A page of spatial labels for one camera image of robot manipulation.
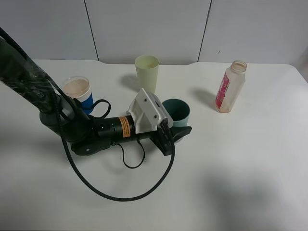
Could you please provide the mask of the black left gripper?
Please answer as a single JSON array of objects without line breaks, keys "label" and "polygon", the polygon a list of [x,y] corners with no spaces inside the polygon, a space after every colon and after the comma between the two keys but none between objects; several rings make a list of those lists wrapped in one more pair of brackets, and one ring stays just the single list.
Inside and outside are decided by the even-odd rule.
[{"label": "black left gripper", "polygon": [[180,142],[190,134],[192,127],[171,127],[167,131],[158,128],[156,131],[135,133],[132,117],[120,116],[112,118],[95,118],[97,140],[96,151],[102,151],[125,142],[150,139],[164,156],[175,154],[174,143]]}]

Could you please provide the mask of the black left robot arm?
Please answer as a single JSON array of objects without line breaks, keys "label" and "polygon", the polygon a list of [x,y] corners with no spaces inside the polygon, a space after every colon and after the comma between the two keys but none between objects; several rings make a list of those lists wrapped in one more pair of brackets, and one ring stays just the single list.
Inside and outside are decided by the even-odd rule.
[{"label": "black left robot arm", "polygon": [[124,142],[150,139],[163,155],[192,128],[173,127],[173,120],[152,93],[140,90],[125,116],[93,117],[81,103],[54,91],[53,80],[14,42],[0,41],[0,80],[39,109],[42,124],[62,135],[80,156]]}]

